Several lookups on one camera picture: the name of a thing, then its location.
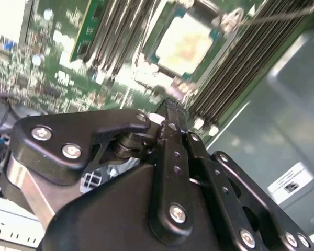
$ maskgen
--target white surface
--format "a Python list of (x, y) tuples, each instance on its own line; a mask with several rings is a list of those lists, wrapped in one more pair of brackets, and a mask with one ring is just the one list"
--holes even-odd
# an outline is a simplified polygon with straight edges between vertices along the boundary
[(277, 204), (297, 193), (314, 179), (312, 173), (299, 162), (280, 176), (267, 189)]
[(180, 76), (192, 74), (213, 44), (210, 32), (188, 14), (175, 17), (156, 50), (158, 65)]
[(33, 214), (0, 198), (0, 239), (36, 248), (43, 236), (43, 227)]
[(0, 0), (0, 35), (18, 43), (26, 0)]

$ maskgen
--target black clamp arm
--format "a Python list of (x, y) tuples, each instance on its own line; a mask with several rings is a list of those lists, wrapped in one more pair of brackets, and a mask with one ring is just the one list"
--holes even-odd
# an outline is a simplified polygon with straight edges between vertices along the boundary
[[(207, 153), (177, 102), (157, 113), (160, 123), (124, 109), (16, 124), (0, 184), (47, 229), (40, 250), (314, 250), (227, 154)], [(84, 173), (130, 157), (141, 165), (80, 193)]]

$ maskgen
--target green circuit board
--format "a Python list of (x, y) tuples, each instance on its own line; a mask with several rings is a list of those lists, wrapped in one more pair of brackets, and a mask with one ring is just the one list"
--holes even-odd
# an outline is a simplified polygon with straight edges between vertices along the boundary
[[(257, 9), (262, 1), (221, 0), (216, 4), (226, 12), (241, 7), (246, 14), (254, 6)], [(10, 40), (0, 35), (0, 94), (49, 113), (127, 107), (155, 111), (164, 96), (152, 95), (151, 89), (136, 83), (130, 63), (125, 64), (114, 84), (109, 85), (104, 74), (88, 77), (88, 66), (78, 59), (80, 44), (92, 40), (106, 3), (106, 0), (33, 0), (28, 22), (23, 24), (23, 29), (27, 27), (24, 42), (20, 39), (6, 50)], [(161, 15), (152, 34), (163, 18)], [(214, 51), (209, 51), (202, 62), (204, 67), (195, 72), (196, 79), (223, 41), (219, 40)]]

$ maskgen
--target white label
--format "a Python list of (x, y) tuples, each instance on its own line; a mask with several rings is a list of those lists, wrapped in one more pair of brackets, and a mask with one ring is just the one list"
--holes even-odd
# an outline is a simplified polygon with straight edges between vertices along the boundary
[(267, 188), (277, 204), (282, 203), (314, 179), (312, 173), (299, 162)]

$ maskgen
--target silver screw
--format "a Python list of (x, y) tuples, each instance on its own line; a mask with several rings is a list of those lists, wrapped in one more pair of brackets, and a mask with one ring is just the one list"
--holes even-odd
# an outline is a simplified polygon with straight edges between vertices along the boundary
[(309, 242), (302, 234), (298, 234), (298, 238), (306, 247), (310, 247)]
[(63, 146), (62, 153), (66, 158), (72, 159), (79, 158), (80, 155), (82, 155), (82, 151), (80, 150), (79, 146), (73, 144)]
[(286, 237), (288, 243), (291, 244), (291, 246), (293, 246), (293, 247), (297, 247), (298, 246), (297, 240), (294, 238), (293, 235), (291, 235), (290, 233), (286, 232), (285, 233), (285, 237)]
[(170, 212), (171, 218), (175, 222), (177, 222), (177, 223), (184, 223), (185, 222), (186, 214), (185, 214), (184, 210), (181, 207), (173, 204), (173, 205), (170, 206), (169, 212)]
[(52, 137), (52, 133), (49, 129), (44, 127), (36, 127), (31, 131), (31, 135), (37, 140), (49, 140)]
[(197, 136), (197, 135), (195, 135), (195, 134), (191, 134), (191, 136), (192, 136), (192, 139), (194, 139), (195, 141), (199, 141), (200, 139), (199, 139), (199, 137)]
[(137, 114), (136, 117), (137, 117), (139, 120), (141, 120), (142, 122), (146, 122), (146, 120), (147, 120), (143, 114)]
[(174, 131), (176, 131), (177, 130), (177, 126), (174, 124), (174, 123), (169, 123), (169, 127), (172, 129), (172, 130), (174, 130)]
[(240, 231), (241, 238), (243, 242), (246, 244), (246, 246), (250, 248), (255, 248), (256, 242), (251, 233), (248, 230), (241, 229)]
[(224, 162), (228, 162), (228, 158), (224, 154), (220, 154), (220, 157)]

